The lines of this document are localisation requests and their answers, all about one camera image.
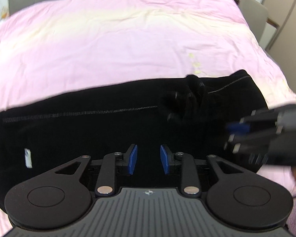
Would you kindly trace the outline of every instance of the pink bedsheet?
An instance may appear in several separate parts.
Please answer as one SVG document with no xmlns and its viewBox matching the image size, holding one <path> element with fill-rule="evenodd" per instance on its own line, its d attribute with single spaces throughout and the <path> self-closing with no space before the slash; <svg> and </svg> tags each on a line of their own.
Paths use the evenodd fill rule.
<svg viewBox="0 0 296 237">
<path fill-rule="evenodd" d="M 0 111 L 90 87 L 239 69 L 269 107 L 296 103 L 233 0 L 56 0 L 0 25 Z"/>
</svg>

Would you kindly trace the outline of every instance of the black garment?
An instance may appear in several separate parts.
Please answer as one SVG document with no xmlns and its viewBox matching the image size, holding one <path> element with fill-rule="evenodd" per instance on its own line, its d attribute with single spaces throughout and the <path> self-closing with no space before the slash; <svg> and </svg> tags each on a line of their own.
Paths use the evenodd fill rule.
<svg viewBox="0 0 296 237">
<path fill-rule="evenodd" d="M 138 145 L 138 160 L 128 186 L 170 187 L 160 145 L 203 159 L 222 147 L 226 122 L 266 107 L 251 77 L 142 80 L 71 92 L 0 113 L 0 207 L 14 185 L 81 155 L 101 159 Z M 32 153 L 32 169 L 24 162 Z"/>
</svg>

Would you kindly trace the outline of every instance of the white tag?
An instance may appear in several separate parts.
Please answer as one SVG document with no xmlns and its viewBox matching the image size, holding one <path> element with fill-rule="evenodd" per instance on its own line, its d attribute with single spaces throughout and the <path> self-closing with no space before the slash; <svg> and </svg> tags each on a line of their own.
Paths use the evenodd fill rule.
<svg viewBox="0 0 296 237">
<path fill-rule="evenodd" d="M 25 165 L 27 168 L 32 168 L 32 158 L 31 158 L 31 151 L 29 149 L 24 149 L 25 155 Z"/>
</svg>

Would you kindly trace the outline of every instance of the white stitching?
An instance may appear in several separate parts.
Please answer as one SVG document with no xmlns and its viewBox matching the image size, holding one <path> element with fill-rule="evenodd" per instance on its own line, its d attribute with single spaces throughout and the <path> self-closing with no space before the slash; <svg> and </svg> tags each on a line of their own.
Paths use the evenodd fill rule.
<svg viewBox="0 0 296 237">
<path fill-rule="evenodd" d="M 234 84 L 235 82 L 238 82 L 238 81 L 240 81 L 240 80 L 242 80 L 242 79 L 245 79 L 245 78 L 247 78 L 247 77 L 250 77 L 250 76 L 243 76 L 243 77 L 240 77 L 239 79 L 237 79 L 237 80 L 235 80 L 235 81 L 232 81 L 231 83 L 225 85 L 224 87 L 222 87 L 222 88 L 220 88 L 220 89 L 218 89 L 218 90 L 216 90 L 216 91 L 209 92 L 209 93 L 219 92 L 219 91 L 225 89 L 226 87 L 228 87 L 228 86 Z"/>
<path fill-rule="evenodd" d="M 41 115 L 32 115 L 32 116 L 22 116 L 14 118 L 4 118 L 2 121 L 4 123 L 20 122 L 27 120 L 35 119 L 49 119 L 49 118 L 60 118 L 60 117 L 70 117 L 70 116 L 80 116 L 80 115 L 93 115 L 93 114 L 110 114 L 124 111 L 139 111 L 144 109 L 157 108 L 158 106 L 147 106 L 141 108 L 130 108 L 130 109 L 119 109 L 119 110 L 109 110 L 109 111 L 80 111 L 80 112 L 62 112 L 62 113 L 53 113 L 53 114 L 41 114 Z"/>
</svg>

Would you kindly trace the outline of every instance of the ribbed gray surface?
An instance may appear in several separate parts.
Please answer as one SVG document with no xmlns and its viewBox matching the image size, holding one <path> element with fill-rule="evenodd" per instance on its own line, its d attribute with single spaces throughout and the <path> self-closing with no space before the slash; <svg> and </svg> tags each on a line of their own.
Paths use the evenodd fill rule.
<svg viewBox="0 0 296 237">
<path fill-rule="evenodd" d="M 283 228 L 243 233 L 212 218 L 202 202 L 180 196 L 176 189 L 123 188 L 99 199 L 81 221 L 50 232 L 15 228 L 7 237 L 291 237 Z"/>
</svg>

